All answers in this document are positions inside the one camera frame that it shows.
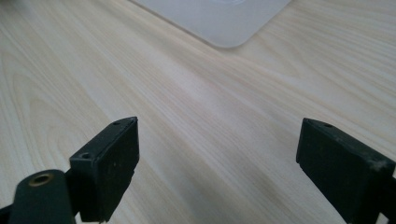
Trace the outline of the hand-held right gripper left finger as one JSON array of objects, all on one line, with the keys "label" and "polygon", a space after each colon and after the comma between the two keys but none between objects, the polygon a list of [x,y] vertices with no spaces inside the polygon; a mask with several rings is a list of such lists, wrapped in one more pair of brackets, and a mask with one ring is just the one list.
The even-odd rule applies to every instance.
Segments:
[{"label": "hand-held right gripper left finger", "polygon": [[110,220],[139,162],[138,119],[111,122],[69,161],[73,207],[81,220]]}]

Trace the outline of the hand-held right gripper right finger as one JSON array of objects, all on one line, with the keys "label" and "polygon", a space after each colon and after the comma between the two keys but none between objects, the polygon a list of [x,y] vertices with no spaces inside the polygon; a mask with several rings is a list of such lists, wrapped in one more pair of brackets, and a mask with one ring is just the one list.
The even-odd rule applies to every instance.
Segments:
[{"label": "hand-held right gripper right finger", "polygon": [[396,161],[331,124],[303,119],[296,161],[347,224],[396,224]]}]

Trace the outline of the white square base plate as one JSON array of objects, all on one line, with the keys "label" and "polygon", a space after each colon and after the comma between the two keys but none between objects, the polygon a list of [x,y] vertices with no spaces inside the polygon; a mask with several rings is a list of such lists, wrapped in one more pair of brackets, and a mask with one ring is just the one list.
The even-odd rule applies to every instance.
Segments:
[{"label": "white square base plate", "polygon": [[212,46],[247,42],[291,0],[132,0]]}]

